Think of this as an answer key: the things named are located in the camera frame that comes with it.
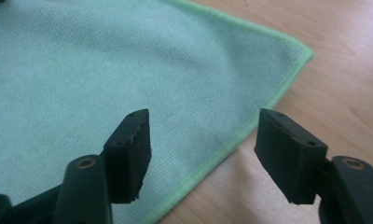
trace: cloth edge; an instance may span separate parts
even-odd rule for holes
[[[170,0],[175,4],[180,4],[183,7],[191,7],[194,10],[207,10],[208,7],[198,5],[196,3],[186,3],[180,0]],[[288,42],[289,44],[296,45],[303,48],[299,57],[295,60],[284,80],[277,88],[276,91],[268,98],[268,100],[262,105],[264,108],[272,109],[276,106],[280,100],[283,98],[287,90],[292,86],[292,84],[297,79],[301,70],[304,68],[305,64],[313,58],[313,52],[311,49],[306,47],[304,44],[294,39],[289,35],[285,35],[281,32],[271,30],[270,28],[254,24],[248,21],[243,21],[238,18],[233,18],[225,13],[216,11],[214,13],[216,16],[221,17],[230,22],[236,22],[247,29],[258,30],[259,32],[270,35],[279,39],[280,41]],[[223,161],[231,152],[236,149],[236,147],[246,138],[248,135],[256,128],[258,123],[259,111],[255,112],[254,115],[246,122],[246,124],[238,131],[236,134],[218,149],[213,156],[210,157],[208,161],[202,164],[198,169],[196,169],[191,175],[189,175],[181,184],[171,192],[167,198],[165,198],[161,203],[159,203],[156,208],[151,210],[143,218],[141,218],[138,223],[151,223],[152,220],[159,221],[167,213],[170,212],[188,193],[193,190],[200,182],[206,177],[221,161]]]

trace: screw hole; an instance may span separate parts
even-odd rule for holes
[[[91,167],[92,165],[94,165],[94,163],[96,163],[96,160],[95,159],[92,159],[92,158],[86,158],[86,159],[82,159],[78,162],[78,164],[76,165],[76,167],[78,167],[78,169],[86,169],[86,168],[89,168]]]
[[[315,146],[315,142],[313,142],[313,141],[308,141],[308,145],[314,147],[314,146]]]
[[[343,163],[348,165],[350,168],[355,170],[364,170],[364,165],[360,161],[352,160],[352,159],[343,159]]]

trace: green cloth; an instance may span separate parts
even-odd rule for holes
[[[256,127],[311,51],[182,0],[0,4],[0,193],[21,203],[148,108],[152,161],[115,223],[153,223]]]

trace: wooden table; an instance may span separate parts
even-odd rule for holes
[[[275,108],[329,145],[373,165],[373,0],[195,0],[282,31],[315,52]],[[253,132],[161,223],[319,223],[289,204],[253,151]]]

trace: brass screw hole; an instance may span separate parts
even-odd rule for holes
[[[360,161],[352,160],[352,159],[343,159],[344,164],[353,168],[354,170],[364,170],[364,165]]]
[[[94,165],[94,163],[96,163],[95,159],[85,158],[85,159],[80,160],[78,164],[76,165],[76,167],[78,167],[78,169],[86,169]]]

